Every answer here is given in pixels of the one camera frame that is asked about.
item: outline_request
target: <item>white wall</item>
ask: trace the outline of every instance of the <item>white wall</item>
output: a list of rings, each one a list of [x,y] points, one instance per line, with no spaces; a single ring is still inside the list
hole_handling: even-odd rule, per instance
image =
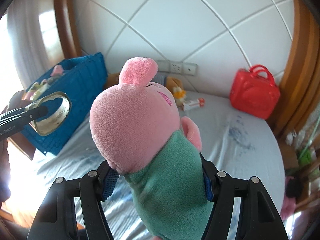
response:
[[[293,0],[74,0],[83,51],[110,73],[131,57],[186,61],[186,89],[227,97],[240,67],[264,64],[281,80],[293,35]]]

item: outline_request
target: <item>bed sheet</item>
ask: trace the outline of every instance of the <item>bed sheet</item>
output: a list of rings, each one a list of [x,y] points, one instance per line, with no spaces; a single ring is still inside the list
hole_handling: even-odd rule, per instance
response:
[[[181,117],[189,116],[198,125],[203,156],[235,178],[258,176],[280,211],[284,168],[276,139],[267,123],[233,109],[225,98],[195,92],[188,92],[188,97],[206,100],[203,108],[180,111]],[[35,172],[42,182],[39,187],[48,190],[59,176],[67,180],[82,177],[103,160],[92,140],[87,116],[57,157],[36,151]],[[115,240],[151,239],[134,208],[131,190],[124,177],[119,177],[113,195],[102,206]],[[77,221],[83,224],[79,199],[75,199],[75,207]],[[235,238],[239,209],[240,199],[235,199],[228,239]]]

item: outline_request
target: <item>embroidered mouth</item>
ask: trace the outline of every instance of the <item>embroidered mouth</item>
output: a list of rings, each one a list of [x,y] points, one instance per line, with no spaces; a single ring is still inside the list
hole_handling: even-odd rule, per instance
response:
[[[163,97],[163,99],[168,103],[169,106],[172,106],[170,99],[164,94],[158,91],[158,93]]]

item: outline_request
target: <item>suitcase handle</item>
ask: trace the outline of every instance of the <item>suitcase handle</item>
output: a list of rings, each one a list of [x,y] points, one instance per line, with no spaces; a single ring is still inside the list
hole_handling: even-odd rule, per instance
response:
[[[249,72],[252,73],[252,77],[256,77],[256,76],[258,76],[259,73],[262,73],[262,72],[267,73],[267,78],[266,79],[270,82],[270,85],[271,86],[276,86],[276,82],[275,82],[275,79],[273,78],[273,75],[270,73],[270,71],[265,66],[263,66],[263,65],[252,66],[249,69]]]

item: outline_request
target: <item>silver screw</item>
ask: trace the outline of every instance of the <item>silver screw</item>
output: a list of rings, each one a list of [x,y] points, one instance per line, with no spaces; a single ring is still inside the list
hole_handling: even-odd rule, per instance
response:
[[[217,175],[221,178],[226,176],[226,173],[224,171],[218,171]]]
[[[61,183],[61,182],[63,182],[63,177],[56,178],[56,183]]]
[[[97,171],[90,171],[88,175],[89,175],[89,177],[94,177],[97,174],[98,174]]]
[[[259,183],[259,181],[260,181],[259,178],[257,178],[257,177],[252,177],[251,180],[253,183]]]

